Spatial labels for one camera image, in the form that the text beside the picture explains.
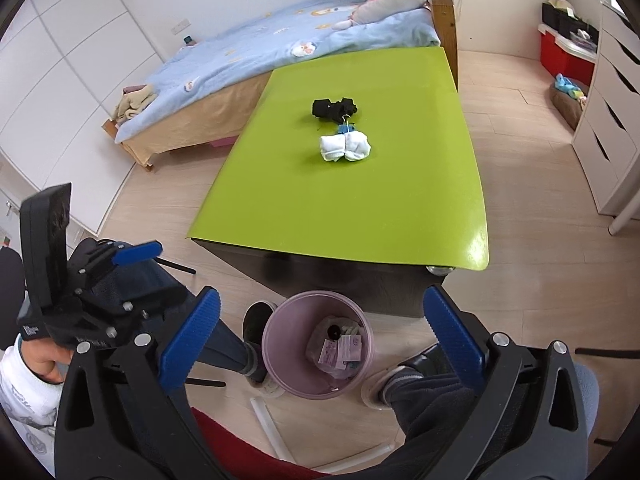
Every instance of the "black storage bin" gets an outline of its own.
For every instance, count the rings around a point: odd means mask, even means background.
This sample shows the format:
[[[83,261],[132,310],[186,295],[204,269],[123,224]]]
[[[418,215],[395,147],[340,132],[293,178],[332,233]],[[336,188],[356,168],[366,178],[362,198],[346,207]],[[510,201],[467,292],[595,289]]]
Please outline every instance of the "black storage bin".
[[[542,4],[542,23],[558,32],[560,31],[560,14],[564,14],[564,12],[551,4]]]
[[[595,28],[593,25],[588,25],[588,34],[591,36],[591,41],[593,41],[593,43],[598,44],[598,42],[600,41],[600,31]]]
[[[571,39],[571,33],[577,34],[578,29],[588,30],[589,26],[578,18],[570,18],[566,12],[560,13],[560,28],[558,32],[568,40]]]

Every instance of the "bed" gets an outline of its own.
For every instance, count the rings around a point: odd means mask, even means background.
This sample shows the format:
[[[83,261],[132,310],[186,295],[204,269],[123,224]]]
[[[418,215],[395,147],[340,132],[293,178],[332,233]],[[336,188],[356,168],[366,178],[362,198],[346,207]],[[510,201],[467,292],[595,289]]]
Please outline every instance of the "bed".
[[[379,23],[332,31],[357,1],[312,0],[185,48],[146,82],[158,98],[119,129],[103,129],[148,170],[153,155],[238,136],[274,69],[329,54],[389,47],[440,46],[458,81],[456,25],[452,0],[432,0]],[[310,54],[299,55],[302,48]],[[372,67],[368,76],[374,76]]]

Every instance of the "white tube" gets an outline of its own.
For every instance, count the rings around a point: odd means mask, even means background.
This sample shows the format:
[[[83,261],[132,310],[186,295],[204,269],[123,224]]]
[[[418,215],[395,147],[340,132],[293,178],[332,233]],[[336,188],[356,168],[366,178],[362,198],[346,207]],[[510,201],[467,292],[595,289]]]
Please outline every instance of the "white tube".
[[[267,410],[267,404],[264,402],[264,399],[253,397],[251,399],[251,406],[254,409],[255,416],[258,417],[258,421],[260,422],[267,439],[269,439],[271,447],[273,447],[273,450],[276,452],[276,456],[280,460],[286,460],[287,462],[295,464],[296,461],[293,459],[293,455],[280,436],[278,428],[276,428],[276,425],[273,423],[271,413]]]
[[[611,235],[616,235],[628,222],[631,220],[631,217],[638,211],[640,208],[640,189],[634,197],[629,201],[629,203],[625,206],[625,208],[620,212],[616,219],[611,222],[609,225],[609,233]]]
[[[319,473],[327,473],[333,474],[338,471],[342,471],[344,469],[348,469],[350,467],[355,467],[360,464],[364,464],[382,456],[386,453],[391,453],[396,448],[396,443],[392,442],[391,444],[380,444],[379,446],[372,447],[371,449],[367,449],[362,453],[358,453],[356,455],[343,458],[342,460],[338,460],[338,462],[333,462],[331,464],[325,464],[320,467],[314,468]]]

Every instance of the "person's hand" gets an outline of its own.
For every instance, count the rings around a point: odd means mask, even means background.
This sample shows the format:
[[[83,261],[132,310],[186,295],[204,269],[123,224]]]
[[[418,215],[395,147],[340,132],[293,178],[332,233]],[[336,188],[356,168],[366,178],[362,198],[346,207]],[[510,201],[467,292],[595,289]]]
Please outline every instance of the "person's hand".
[[[62,348],[55,344],[53,339],[47,338],[23,341],[20,353],[29,370],[47,383],[58,384],[65,378],[58,370],[56,362],[68,365],[74,351]]]

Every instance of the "green table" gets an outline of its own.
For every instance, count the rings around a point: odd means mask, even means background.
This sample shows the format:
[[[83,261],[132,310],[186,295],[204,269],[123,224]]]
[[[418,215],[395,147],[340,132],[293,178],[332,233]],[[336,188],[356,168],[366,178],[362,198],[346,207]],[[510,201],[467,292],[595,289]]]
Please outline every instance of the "green table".
[[[319,137],[337,127],[313,117],[311,105],[342,97],[357,104],[352,121],[371,154],[325,162]],[[366,262],[404,269],[394,272],[484,269],[480,177],[444,51],[353,52],[275,70],[189,236],[210,250],[360,262],[361,270]]]

